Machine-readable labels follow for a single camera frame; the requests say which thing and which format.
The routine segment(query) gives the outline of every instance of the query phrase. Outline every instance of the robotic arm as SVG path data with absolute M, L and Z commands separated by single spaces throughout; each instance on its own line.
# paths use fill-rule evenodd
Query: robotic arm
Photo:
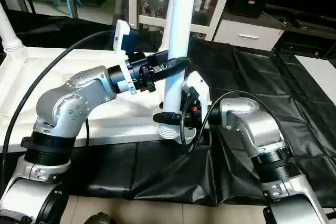
M 186 93 L 193 89 L 199 97 L 186 115 L 185 125 L 200 128 L 211 104 L 207 84 L 197 72 L 192 72 L 182 89 Z M 166 112 L 154 116 L 157 122 L 174 125 L 179 125 L 180 118 L 180 114 Z M 267 223 L 329 223 L 305 175 L 292 159 L 277 122 L 260 109 L 257 101 L 250 98 L 222 99 L 209 114 L 208 121 L 241 135 L 259 175 L 264 197 L 269 202 L 264 209 Z
M 188 66 L 186 58 L 167 60 L 167 51 L 148 57 L 136 53 L 128 59 L 121 48 L 129 32 L 128 24 L 119 20 L 113 45 L 119 65 L 77 73 L 40 97 L 33 132 L 22 140 L 27 152 L 0 200 L 0 223 L 59 223 L 68 200 L 59 177 L 70 167 L 71 150 L 89 113 L 118 93 L 153 92 L 154 82 Z

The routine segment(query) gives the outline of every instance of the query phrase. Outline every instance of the black plastic sheet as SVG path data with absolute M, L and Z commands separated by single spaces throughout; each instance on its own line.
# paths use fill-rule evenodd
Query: black plastic sheet
M 62 33 L 62 26 L 47 19 L 48 25 L 36 19 L 35 26 L 42 30 L 56 26 L 60 31 L 53 30 L 50 38 L 38 36 L 34 41 L 22 32 L 25 45 L 67 47 L 73 38 L 79 39 L 78 27 L 85 27 L 88 34 L 106 29 L 97 25 L 89 32 L 94 24 L 62 18 L 65 26 L 72 27 Z M 32 34 L 32 30 L 33 26 L 26 31 Z M 159 37 L 141 37 L 144 50 L 155 50 L 157 43 L 153 41 Z M 106 39 L 90 46 L 104 48 L 105 43 Z M 295 158 L 321 204 L 335 207 L 336 107 L 300 62 L 292 55 L 200 40 L 191 40 L 189 57 L 192 65 L 188 72 L 197 70 L 202 75 L 212 99 L 230 90 L 244 90 L 255 94 L 278 115 Z M 207 206 L 222 202 L 264 204 L 258 176 L 239 136 L 217 126 L 204 136 L 202 144 L 190 155 L 185 155 L 173 141 L 75 148 L 71 169 L 63 181 L 71 193 L 84 196 Z M 8 172 L 13 171 L 19 155 L 10 154 Z

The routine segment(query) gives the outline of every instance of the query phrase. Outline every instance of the shelf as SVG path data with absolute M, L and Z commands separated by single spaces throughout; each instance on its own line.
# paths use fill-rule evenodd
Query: shelf
M 139 23 L 150 25 L 150 26 L 164 27 L 166 20 L 163 18 L 155 18 L 155 17 L 139 15 Z M 207 34 L 209 33 L 209 27 L 191 24 L 191 31 L 194 33 Z

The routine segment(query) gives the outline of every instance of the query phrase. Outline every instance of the white drawer unit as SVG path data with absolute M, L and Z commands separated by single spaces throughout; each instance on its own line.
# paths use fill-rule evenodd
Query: white drawer unit
M 283 32 L 281 29 L 222 20 L 214 41 L 271 51 Z

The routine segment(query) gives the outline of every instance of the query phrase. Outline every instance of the white pole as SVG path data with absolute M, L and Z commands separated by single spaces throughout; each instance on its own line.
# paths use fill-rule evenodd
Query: white pole
M 8 20 L 8 17 L 0 4 L 0 36 L 4 52 L 8 55 L 20 57 L 20 53 L 24 52 L 25 47 L 21 40 L 16 37 L 16 34 Z
M 164 25 L 162 42 L 159 48 L 159 52 L 168 50 L 169 48 L 170 30 L 172 27 L 172 17 L 173 17 L 173 6 L 174 6 L 174 0 L 169 0 L 167 16 L 166 16 L 166 23 Z
M 193 6 L 194 0 L 174 0 L 168 59 L 187 56 Z M 164 112 L 180 111 L 183 80 L 184 71 L 166 79 Z M 160 123 L 159 134 L 165 139 L 174 139 L 179 136 L 180 129 Z

